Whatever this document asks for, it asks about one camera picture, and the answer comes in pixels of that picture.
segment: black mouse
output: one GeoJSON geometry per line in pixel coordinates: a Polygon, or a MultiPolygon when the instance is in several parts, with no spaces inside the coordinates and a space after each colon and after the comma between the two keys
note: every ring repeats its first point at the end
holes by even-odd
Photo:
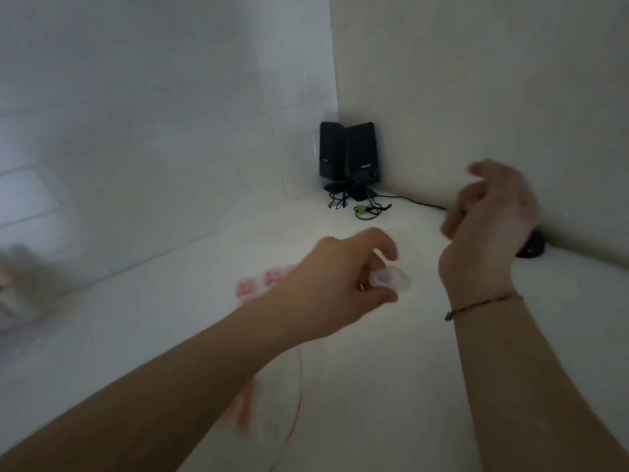
{"type": "Polygon", "coordinates": [[[545,248],[546,237],[544,237],[544,234],[541,231],[534,229],[522,249],[518,252],[517,257],[537,258],[542,256],[545,248]]]}

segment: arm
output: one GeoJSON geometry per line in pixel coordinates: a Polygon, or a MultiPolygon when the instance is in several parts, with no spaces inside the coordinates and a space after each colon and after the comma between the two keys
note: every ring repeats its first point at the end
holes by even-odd
{"type": "MultiPolygon", "coordinates": [[[[515,290],[511,264],[539,221],[523,177],[496,162],[474,164],[442,228],[452,243],[440,275],[452,309],[515,290]]],[[[629,470],[629,456],[563,371],[521,300],[455,315],[454,326],[488,471],[629,470]]]]}
{"type": "Polygon", "coordinates": [[[379,229],[325,238],[270,293],[59,416],[4,454],[0,470],[175,471],[275,356],[397,300],[369,287],[369,272],[384,267],[375,248],[397,258],[379,229]]]}

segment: wall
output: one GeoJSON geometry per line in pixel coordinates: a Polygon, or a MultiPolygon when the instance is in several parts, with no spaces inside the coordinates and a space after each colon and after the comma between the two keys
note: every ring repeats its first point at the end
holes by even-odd
{"type": "Polygon", "coordinates": [[[320,188],[328,0],[0,0],[0,248],[52,297],[320,188]]]}
{"type": "Polygon", "coordinates": [[[629,0],[330,0],[341,121],[382,185],[450,204],[465,166],[522,169],[563,246],[629,266],[629,0]]]}

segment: braided bracelet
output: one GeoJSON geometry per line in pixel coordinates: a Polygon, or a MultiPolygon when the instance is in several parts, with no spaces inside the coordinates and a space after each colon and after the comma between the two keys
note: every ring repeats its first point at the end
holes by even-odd
{"type": "Polygon", "coordinates": [[[489,303],[496,303],[498,301],[507,301],[507,300],[523,300],[523,299],[524,298],[522,298],[521,295],[519,295],[518,293],[514,291],[509,294],[499,296],[498,298],[493,298],[491,300],[485,300],[485,301],[479,301],[478,303],[472,303],[471,305],[465,306],[463,308],[453,309],[447,315],[445,315],[445,320],[452,321],[452,317],[454,315],[463,313],[463,311],[467,311],[468,309],[473,309],[473,308],[478,308],[479,306],[488,305],[489,303]]]}

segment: hand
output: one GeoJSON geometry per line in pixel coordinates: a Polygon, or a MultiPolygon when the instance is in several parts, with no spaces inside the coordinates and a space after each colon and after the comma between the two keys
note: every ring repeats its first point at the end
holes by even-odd
{"type": "Polygon", "coordinates": [[[469,172],[483,180],[460,191],[442,225],[452,243],[439,260],[439,275],[454,309],[514,290],[511,265],[540,219],[535,195],[517,170],[486,160],[469,172]]]}
{"type": "Polygon", "coordinates": [[[369,285],[369,273],[386,267],[375,248],[397,260],[396,244],[378,228],[344,240],[326,237],[266,295],[293,345],[328,336],[397,301],[395,291],[369,285]]]}

